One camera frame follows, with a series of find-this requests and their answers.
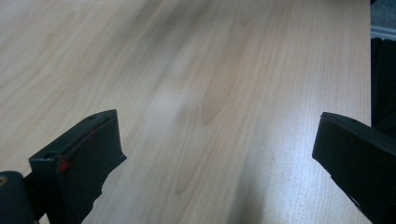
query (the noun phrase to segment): wood grain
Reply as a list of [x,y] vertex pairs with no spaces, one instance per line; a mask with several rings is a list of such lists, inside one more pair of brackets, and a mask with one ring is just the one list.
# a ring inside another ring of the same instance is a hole
[[369,10],[1,1],[0,170],[116,108],[128,160],[85,223],[368,223],[311,152],[323,111],[369,124]]

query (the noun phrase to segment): black plastic part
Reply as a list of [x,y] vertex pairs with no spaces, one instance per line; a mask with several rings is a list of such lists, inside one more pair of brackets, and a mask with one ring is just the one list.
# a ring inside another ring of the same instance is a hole
[[81,223],[108,174],[126,160],[116,110],[92,115],[29,159],[51,223]]
[[396,140],[323,113],[312,157],[373,223],[396,223]]
[[14,171],[0,172],[0,223],[35,223],[23,176]]

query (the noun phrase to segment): red marking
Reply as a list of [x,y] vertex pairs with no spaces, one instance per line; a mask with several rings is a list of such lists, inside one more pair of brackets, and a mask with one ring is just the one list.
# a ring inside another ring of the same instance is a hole
[[58,170],[61,172],[66,171],[67,169],[69,169],[71,164],[72,163],[70,161],[64,161],[58,166]]

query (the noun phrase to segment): wooden table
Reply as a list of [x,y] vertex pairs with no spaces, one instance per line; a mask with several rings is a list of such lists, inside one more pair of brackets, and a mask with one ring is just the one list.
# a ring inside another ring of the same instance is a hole
[[321,112],[370,123],[369,32],[360,0],[1,1],[0,170],[115,108],[85,223],[368,223],[311,153]]

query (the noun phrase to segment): dark object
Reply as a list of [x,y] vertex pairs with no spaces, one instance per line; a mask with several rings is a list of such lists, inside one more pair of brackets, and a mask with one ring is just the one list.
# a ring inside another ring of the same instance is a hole
[[354,119],[323,113],[312,157],[374,223],[396,223],[396,140]]
[[396,139],[396,41],[371,40],[372,126]]
[[[34,223],[45,213],[51,223],[81,223],[108,174],[125,160],[116,110],[84,119],[29,159],[33,172],[24,183],[16,172],[0,173],[7,178],[0,185],[0,223]],[[14,202],[11,194],[21,197]]]

